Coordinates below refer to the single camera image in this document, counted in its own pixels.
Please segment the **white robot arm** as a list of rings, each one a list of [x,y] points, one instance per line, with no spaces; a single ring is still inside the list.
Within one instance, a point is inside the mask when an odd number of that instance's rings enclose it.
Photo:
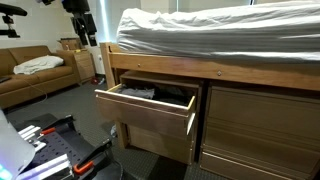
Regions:
[[[15,180],[34,155],[34,147],[21,137],[0,111],[0,180]]]

